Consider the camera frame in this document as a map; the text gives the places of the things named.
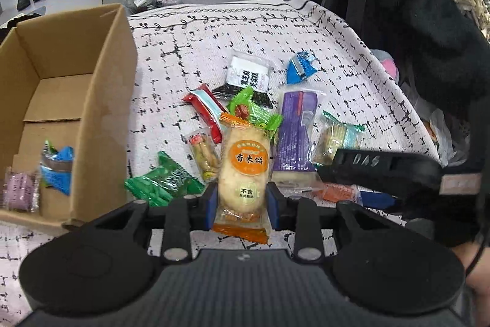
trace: pink wrapped snack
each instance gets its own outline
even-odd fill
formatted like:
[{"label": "pink wrapped snack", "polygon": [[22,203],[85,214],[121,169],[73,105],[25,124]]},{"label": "pink wrapped snack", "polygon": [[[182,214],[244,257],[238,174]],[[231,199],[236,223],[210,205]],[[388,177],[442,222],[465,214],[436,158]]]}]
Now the pink wrapped snack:
[{"label": "pink wrapped snack", "polygon": [[3,206],[6,209],[37,211],[39,208],[38,174],[12,173],[7,170]]}]

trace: table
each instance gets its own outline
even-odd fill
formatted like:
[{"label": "table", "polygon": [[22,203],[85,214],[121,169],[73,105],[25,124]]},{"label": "table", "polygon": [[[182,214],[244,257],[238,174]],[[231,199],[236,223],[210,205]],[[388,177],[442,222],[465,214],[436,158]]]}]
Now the table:
[{"label": "table", "polygon": [[[411,151],[438,158],[425,127],[401,89],[350,27],[308,0],[260,0],[220,5],[175,5],[129,17],[138,48],[128,135],[128,174],[157,165],[164,150],[198,176],[186,137],[204,123],[190,104],[188,90],[223,84],[231,50],[271,60],[269,95],[277,105],[289,58],[309,50],[319,61],[312,88],[326,94],[323,105],[340,120],[363,124],[362,147]],[[313,140],[322,125],[315,120]],[[149,251],[159,253],[162,231],[154,231]],[[324,231],[326,254],[335,251]],[[50,237],[23,227],[0,226],[0,322],[15,323],[29,311],[16,273],[28,251]],[[273,232],[267,245],[192,232],[193,255],[201,248],[292,249],[292,232]]]}]

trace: black cable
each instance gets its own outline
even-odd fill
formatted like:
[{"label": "black cable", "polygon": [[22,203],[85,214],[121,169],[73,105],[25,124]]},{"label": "black cable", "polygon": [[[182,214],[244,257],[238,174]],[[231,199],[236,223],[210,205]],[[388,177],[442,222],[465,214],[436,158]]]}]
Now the black cable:
[{"label": "black cable", "polygon": [[483,255],[483,251],[487,247],[488,239],[490,239],[490,228],[488,224],[484,228],[484,231],[482,230],[482,234],[483,234],[483,240],[480,244],[480,248],[478,249],[478,252],[476,253],[475,257],[473,258],[473,260],[471,261],[471,263],[466,269],[466,277],[468,277],[470,273],[475,269],[476,264],[480,261]]}]

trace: silver screw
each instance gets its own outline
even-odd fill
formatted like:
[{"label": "silver screw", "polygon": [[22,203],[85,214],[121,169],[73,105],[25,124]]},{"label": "silver screw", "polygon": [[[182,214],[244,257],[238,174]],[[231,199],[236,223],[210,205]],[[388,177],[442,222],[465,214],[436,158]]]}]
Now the silver screw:
[{"label": "silver screw", "polygon": [[306,247],[298,251],[298,257],[305,261],[315,261],[322,256],[322,253],[317,248]]},{"label": "silver screw", "polygon": [[168,261],[181,261],[189,256],[189,253],[183,248],[169,248],[163,253]]}]

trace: blue candy wrapper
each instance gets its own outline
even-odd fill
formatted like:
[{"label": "blue candy wrapper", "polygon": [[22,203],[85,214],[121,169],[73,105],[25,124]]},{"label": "blue candy wrapper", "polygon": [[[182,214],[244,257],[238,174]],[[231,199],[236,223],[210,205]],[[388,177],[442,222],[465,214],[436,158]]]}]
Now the blue candy wrapper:
[{"label": "blue candy wrapper", "polygon": [[41,154],[41,176],[47,186],[70,194],[72,182],[73,148],[66,146],[59,152],[46,140]]},{"label": "blue candy wrapper", "polygon": [[317,58],[310,52],[298,52],[289,61],[287,83],[298,84],[316,73],[311,63]]}]

